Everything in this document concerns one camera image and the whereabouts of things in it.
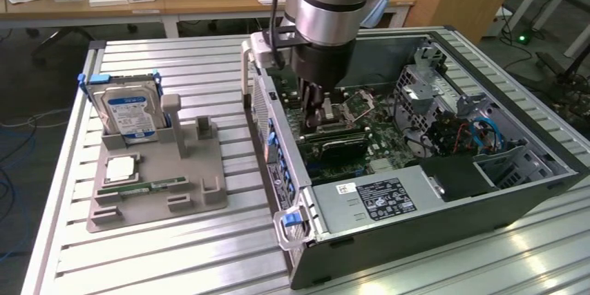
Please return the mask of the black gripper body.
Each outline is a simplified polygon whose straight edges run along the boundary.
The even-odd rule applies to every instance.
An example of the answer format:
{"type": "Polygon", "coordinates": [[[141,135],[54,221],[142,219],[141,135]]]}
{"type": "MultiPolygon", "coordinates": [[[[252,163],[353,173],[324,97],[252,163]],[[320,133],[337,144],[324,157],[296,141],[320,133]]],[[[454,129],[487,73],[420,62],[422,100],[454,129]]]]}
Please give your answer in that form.
{"type": "Polygon", "coordinates": [[[294,47],[294,72],[322,88],[336,88],[344,80],[354,54],[356,41],[341,46],[304,44],[294,47]]]}

